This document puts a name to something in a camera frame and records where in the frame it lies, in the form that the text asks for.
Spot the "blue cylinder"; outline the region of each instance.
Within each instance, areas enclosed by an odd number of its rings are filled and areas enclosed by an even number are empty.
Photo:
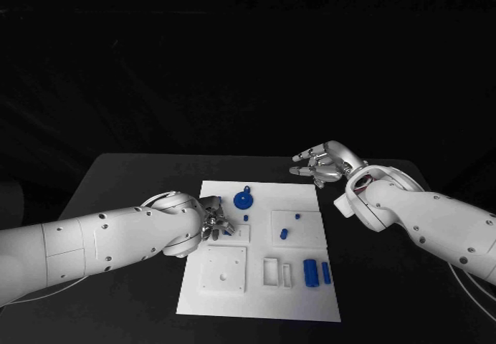
[[[304,283],[307,287],[318,286],[317,262],[314,259],[303,261]]]
[[[328,274],[328,265],[323,262],[323,282],[328,285],[330,284],[330,274]]]
[[[254,197],[249,194],[249,187],[245,186],[245,191],[238,192],[235,195],[235,207],[238,209],[248,209],[254,204]]]
[[[281,239],[285,240],[285,238],[287,238],[287,229],[284,228],[281,230]]]

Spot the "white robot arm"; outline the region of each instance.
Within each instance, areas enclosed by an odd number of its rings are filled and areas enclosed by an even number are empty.
[[[308,167],[290,172],[313,176],[317,187],[346,176],[344,194],[334,205],[365,226],[382,231],[393,223],[414,243],[464,271],[496,285],[496,215],[440,193],[425,192],[393,167],[369,166],[336,141],[294,156]]]
[[[0,307],[27,293],[153,257],[184,257],[230,234],[219,198],[176,191],[141,206],[0,231]]]

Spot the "table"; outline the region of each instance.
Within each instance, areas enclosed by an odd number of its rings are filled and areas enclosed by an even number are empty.
[[[408,161],[393,166],[427,187]],[[170,190],[199,195],[203,180],[311,183],[291,158],[104,154],[60,219],[140,205]],[[158,254],[96,274],[59,294],[7,306],[0,343],[493,343],[496,325],[445,262],[398,225],[370,231],[333,206],[344,180],[317,190],[341,323],[176,315],[184,259]]]

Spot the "rectangular hole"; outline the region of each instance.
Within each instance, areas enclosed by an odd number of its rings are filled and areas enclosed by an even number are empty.
[[[277,259],[264,258],[264,285],[277,287],[279,284],[279,276],[277,273]]]
[[[291,288],[291,268],[288,264],[282,265],[282,286]]]

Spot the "robotic hand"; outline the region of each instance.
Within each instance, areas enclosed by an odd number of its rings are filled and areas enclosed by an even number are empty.
[[[186,257],[199,243],[233,233],[219,198],[176,191],[141,206],[0,231],[0,307],[62,282],[153,257]]]
[[[440,193],[425,192],[393,167],[369,166],[336,141],[307,149],[294,161],[308,167],[290,172],[311,176],[318,188],[346,177],[344,193],[334,205],[365,226],[382,231],[393,223],[414,243],[450,264],[496,285],[496,215]]]

